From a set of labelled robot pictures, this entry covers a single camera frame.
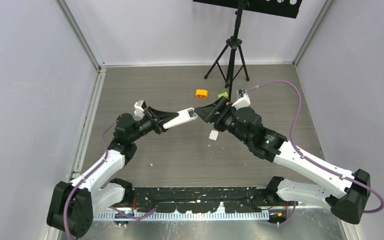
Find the white remote control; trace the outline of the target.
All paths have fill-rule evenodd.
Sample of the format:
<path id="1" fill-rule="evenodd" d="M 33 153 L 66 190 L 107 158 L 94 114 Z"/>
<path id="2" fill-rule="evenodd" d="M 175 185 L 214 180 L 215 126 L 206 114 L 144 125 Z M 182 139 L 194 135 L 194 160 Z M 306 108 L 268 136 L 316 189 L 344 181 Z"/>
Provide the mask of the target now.
<path id="1" fill-rule="evenodd" d="M 198 118 L 193 107 L 183 109 L 177 113 L 178 116 L 162 125 L 165 130 L 194 121 Z"/>

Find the white battery cover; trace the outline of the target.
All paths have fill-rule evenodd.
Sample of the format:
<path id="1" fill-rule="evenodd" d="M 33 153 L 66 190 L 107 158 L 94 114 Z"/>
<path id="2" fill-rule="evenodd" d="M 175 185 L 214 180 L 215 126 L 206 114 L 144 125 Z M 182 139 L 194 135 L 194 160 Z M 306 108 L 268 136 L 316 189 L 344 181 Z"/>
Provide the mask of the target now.
<path id="1" fill-rule="evenodd" d="M 208 138 L 209 138 L 210 140 L 212 140 L 212 141 L 216 141 L 217 138 L 218 138 L 218 135 L 219 135 L 219 132 L 218 132 L 218 131 L 216 131 L 216 130 L 211 130 Z"/>

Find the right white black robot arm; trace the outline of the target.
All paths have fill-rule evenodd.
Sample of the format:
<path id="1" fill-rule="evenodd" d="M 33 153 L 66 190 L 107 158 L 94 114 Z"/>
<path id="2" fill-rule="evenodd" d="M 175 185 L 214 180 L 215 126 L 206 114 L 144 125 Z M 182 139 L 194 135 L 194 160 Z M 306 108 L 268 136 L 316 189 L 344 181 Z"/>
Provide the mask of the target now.
<path id="1" fill-rule="evenodd" d="M 370 197 L 364 187 L 371 184 L 367 171 L 337 167 L 293 146 L 290 139 L 265 127 L 262 117 L 251 107 L 236 109 L 224 97 L 194 111 L 217 131 L 231 133 L 257 158 L 287 167 L 314 182 L 298 183 L 273 177 L 265 192 L 271 205 L 279 205 L 282 201 L 309 203 L 330 210 L 347 223 L 361 222 Z"/>

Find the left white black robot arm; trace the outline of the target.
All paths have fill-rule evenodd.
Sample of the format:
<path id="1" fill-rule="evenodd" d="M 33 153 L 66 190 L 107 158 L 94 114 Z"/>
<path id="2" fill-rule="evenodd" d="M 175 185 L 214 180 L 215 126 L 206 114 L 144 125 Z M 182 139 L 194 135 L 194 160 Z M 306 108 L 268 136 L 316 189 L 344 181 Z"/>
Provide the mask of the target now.
<path id="1" fill-rule="evenodd" d="M 106 144 L 102 157 L 70 182 L 60 181 L 53 189 L 46 223 L 65 232 L 69 240 L 83 237 L 93 218 L 118 203 L 128 207 L 133 202 L 130 183 L 115 179 L 103 184 L 121 170 L 134 156 L 136 140 L 150 132 L 162 134 L 178 124 L 180 112 L 165 112 L 137 106 L 135 113 L 122 113 L 109 127 L 113 139 Z"/>

